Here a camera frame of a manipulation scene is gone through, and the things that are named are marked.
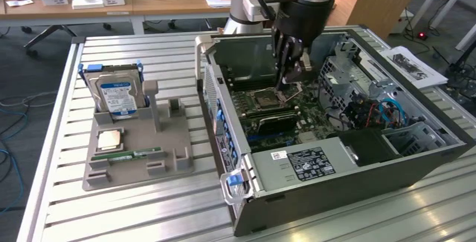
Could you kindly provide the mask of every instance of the motherboard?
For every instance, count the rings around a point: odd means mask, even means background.
[[[232,91],[237,117],[252,152],[325,139],[341,130],[331,124],[317,102],[317,84]]]

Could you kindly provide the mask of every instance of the blue cable on floor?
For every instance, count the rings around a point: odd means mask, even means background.
[[[24,129],[24,127],[27,127],[27,124],[28,124],[28,116],[27,116],[27,114],[25,113],[21,113],[21,112],[12,112],[12,111],[7,111],[7,110],[3,110],[3,109],[0,109],[0,112],[3,112],[3,113],[5,113],[5,114],[12,114],[12,115],[21,115],[23,117],[24,117],[24,124],[23,124],[23,126],[20,127],[20,129],[16,131],[16,132],[13,132],[9,136],[7,136],[5,138],[1,138],[0,140],[7,140],[7,139],[9,139],[9,138],[12,138],[23,129]]]
[[[24,129],[24,127],[28,124],[28,116],[24,113],[12,112],[12,111],[7,111],[7,110],[3,110],[3,109],[0,109],[0,112],[7,113],[7,114],[12,114],[12,115],[21,115],[24,117],[23,126],[20,127],[20,129],[17,131],[13,132],[13,134],[11,134],[5,138],[0,139],[1,141],[4,141],[7,139],[12,138]],[[0,211],[0,216],[1,216],[9,210],[9,208],[13,207],[16,205],[16,203],[20,201],[20,199],[23,197],[24,188],[23,188],[23,179],[21,179],[21,174],[20,174],[20,169],[17,168],[16,159],[15,159],[13,155],[8,151],[0,149],[0,152],[3,152],[5,154],[5,157],[9,157],[9,159],[11,159],[9,161],[13,164],[13,168],[15,168],[15,171],[16,171],[16,174],[17,174],[17,179],[19,179],[19,182],[20,182],[20,194],[17,195],[16,199],[13,200],[13,202],[4,208],[4,210]]]
[[[13,163],[13,168],[15,168],[16,174],[17,174],[17,180],[20,182],[20,194],[17,195],[17,198],[15,199],[15,201],[8,205],[8,207],[5,207],[3,211],[0,211],[0,216],[1,216],[4,214],[4,212],[8,211],[9,208],[13,207],[16,205],[16,203],[20,201],[20,199],[23,197],[24,189],[23,189],[23,180],[21,180],[21,175],[20,175],[20,170],[19,170],[17,164],[16,164],[16,159],[5,150],[0,149],[0,152],[3,152],[7,155],[5,157],[9,157],[11,162]]]

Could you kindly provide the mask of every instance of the metal slats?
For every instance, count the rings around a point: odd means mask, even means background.
[[[352,27],[375,46],[383,41]],[[412,187],[311,216],[241,238],[233,237],[228,209],[195,87],[195,37],[204,33],[88,38],[81,63],[120,65],[141,60],[144,78],[159,80],[157,103],[181,98],[192,137],[195,172],[160,180],[85,192],[88,130],[93,100],[81,80],[73,80],[72,100],[56,140],[61,148],[47,203],[35,230],[43,241],[436,241],[476,238],[476,151],[437,168]],[[188,44],[181,49],[168,46]],[[423,91],[456,123],[476,137],[475,118],[439,89]]]

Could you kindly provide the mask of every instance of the chair wheel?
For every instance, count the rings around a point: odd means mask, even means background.
[[[31,28],[29,27],[27,27],[27,26],[23,26],[21,27],[21,31],[24,32],[24,33],[27,33],[27,34],[31,34]]]
[[[37,51],[36,50],[27,50],[27,55],[29,57],[37,57]]]

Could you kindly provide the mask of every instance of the office chair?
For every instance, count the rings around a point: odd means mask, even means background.
[[[112,27],[108,23],[103,23],[103,28],[105,30],[111,30]],[[37,57],[37,51],[31,50],[29,48],[37,44],[41,40],[44,40],[45,37],[48,37],[56,30],[63,30],[65,33],[68,33],[72,37],[76,37],[77,35],[75,32],[69,29],[67,25],[52,25],[49,26],[23,47],[25,48],[25,53],[31,57]],[[21,31],[24,33],[31,33],[31,28],[29,27],[21,27]]]

